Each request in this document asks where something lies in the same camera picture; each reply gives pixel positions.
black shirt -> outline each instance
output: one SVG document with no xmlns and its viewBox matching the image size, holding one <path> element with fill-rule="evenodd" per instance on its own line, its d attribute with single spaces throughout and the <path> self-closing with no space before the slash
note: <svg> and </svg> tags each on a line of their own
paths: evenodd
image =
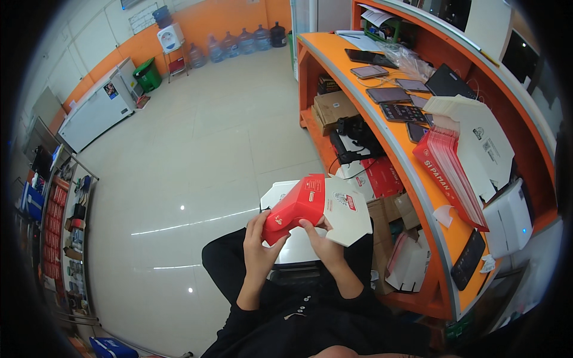
<svg viewBox="0 0 573 358">
<path fill-rule="evenodd" d="M 293 296 L 273 308 L 244 311 L 231 306 L 217 340 L 202 355 L 211 357 L 302 357 L 333 345 L 359 355 L 405 353 L 426 356 L 427 327 L 392 316 L 370 288 L 351 300 Z"/>
</svg>

